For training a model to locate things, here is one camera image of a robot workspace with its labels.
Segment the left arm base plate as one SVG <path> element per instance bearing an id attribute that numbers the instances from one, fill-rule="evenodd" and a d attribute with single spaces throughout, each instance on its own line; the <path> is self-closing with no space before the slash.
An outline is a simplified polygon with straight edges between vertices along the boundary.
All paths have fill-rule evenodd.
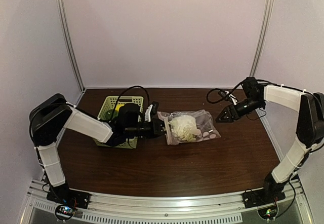
<path id="1" fill-rule="evenodd" d="M 71 208 L 87 209 L 90 196 L 90 193 L 87 192 L 75 191 L 69 188 L 54 188 L 49 190 L 46 199 Z"/>

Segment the yellow fake banana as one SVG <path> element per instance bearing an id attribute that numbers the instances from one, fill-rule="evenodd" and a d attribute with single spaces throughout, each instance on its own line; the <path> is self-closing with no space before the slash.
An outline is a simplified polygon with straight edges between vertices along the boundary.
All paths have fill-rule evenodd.
<path id="1" fill-rule="evenodd" d="M 118 105 L 116 106 L 116 108 L 115 108 L 115 111 L 119 111 L 119 109 L 120 109 L 122 106 L 124 106 L 124 104 L 118 104 Z"/>

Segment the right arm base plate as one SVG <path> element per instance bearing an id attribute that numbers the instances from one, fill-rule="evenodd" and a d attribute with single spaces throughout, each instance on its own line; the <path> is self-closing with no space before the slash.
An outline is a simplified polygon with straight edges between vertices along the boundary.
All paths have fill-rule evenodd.
<path id="1" fill-rule="evenodd" d="M 245 209 L 274 204 L 276 201 L 284 200 L 286 198 L 283 192 L 278 192 L 272 195 L 267 194 L 264 189 L 246 189 L 241 196 Z"/>

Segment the clear zip top bag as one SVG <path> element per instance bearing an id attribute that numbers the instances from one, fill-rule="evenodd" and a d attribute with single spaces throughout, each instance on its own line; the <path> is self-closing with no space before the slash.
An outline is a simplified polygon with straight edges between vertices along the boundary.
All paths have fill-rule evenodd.
<path id="1" fill-rule="evenodd" d="M 221 137 L 214 127 L 212 115 L 204 109 L 173 113 L 159 111 L 157 115 L 165 124 L 168 145 L 200 142 Z"/>

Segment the green plastic basket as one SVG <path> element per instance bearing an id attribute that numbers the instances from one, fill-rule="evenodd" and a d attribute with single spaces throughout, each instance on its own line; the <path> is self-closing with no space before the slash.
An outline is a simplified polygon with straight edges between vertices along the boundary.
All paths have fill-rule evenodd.
<path id="1" fill-rule="evenodd" d="M 110 110 L 114 109 L 115 104 L 126 104 L 132 103 L 139 106 L 139 111 L 143 112 L 143 101 L 144 98 L 142 96 L 122 96 L 119 100 L 118 96 L 107 96 L 101 106 L 101 109 L 98 113 L 98 119 L 106 120 L 105 113 Z M 112 119 L 111 125 L 116 126 L 117 119 L 119 116 L 119 111 L 115 111 L 115 117 Z M 127 148 L 127 149 L 136 149 L 137 147 L 138 137 L 128 138 L 125 142 L 115 146 L 115 148 Z"/>

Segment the green yellow fake mango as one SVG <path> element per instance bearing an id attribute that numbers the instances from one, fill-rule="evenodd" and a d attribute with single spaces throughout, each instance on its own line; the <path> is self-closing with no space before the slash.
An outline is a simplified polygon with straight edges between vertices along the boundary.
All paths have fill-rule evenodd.
<path id="1" fill-rule="evenodd" d="M 115 110 L 110 109 L 105 113 L 106 120 L 112 120 L 115 117 Z"/>

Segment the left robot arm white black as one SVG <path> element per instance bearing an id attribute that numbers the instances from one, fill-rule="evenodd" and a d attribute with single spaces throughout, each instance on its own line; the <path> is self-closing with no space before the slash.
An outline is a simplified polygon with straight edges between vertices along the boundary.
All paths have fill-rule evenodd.
<path id="1" fill-rule="evenodd" d="M 69 129 L 108 146 L 118 146 L 133 138 L 158 138 L 165 134 L 165 124 L 156 117 L 158 103 L 146 112 L 135 103 L 115 105 L 109 120 L 90 115 L 70 104 L 62 94 L 55 94 L 29 114 L 29 136 L 40 158 L 50 186 L 67 185 L 56 141 L 63 129 Z"/>

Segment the pale green fake cabbage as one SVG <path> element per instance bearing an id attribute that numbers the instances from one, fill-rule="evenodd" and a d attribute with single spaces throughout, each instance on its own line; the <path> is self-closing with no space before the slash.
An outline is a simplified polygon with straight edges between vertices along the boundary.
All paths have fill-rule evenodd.
<path id="1" fill-rule="evenodd" d="M 169 124 L 171 126 L 171 132 L 181 142 L 195 141 L 201 135 L 201 131 L 196 125 L 196 119 L 193 116 L 181 115 L 173 118 Z"/>

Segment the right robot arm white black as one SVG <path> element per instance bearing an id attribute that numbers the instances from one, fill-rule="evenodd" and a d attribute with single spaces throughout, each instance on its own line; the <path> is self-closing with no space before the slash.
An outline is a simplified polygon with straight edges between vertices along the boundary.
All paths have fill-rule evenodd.
<path id="1" fill-rule="evenodd" d="M 295 138 L 290 149 L 280 163 L 265 177 L 263 191 L 266 199 L 274 198 L 281 192 L 290 178 L 297 173 L 308 157 L 323 141 L 323 94 L 311 93 L 283 84 L 276 84 L 255 77 L 247 77 L 239 82 L 245 99 L 235 101 L 231 96 L 235 91 L 218 89 L 219 101 L 229 101 L 216 117 L 217 123 L 233 123 L 256 109 L 265 109 L 267 103 L 287 108 L 297 114 Z"/>

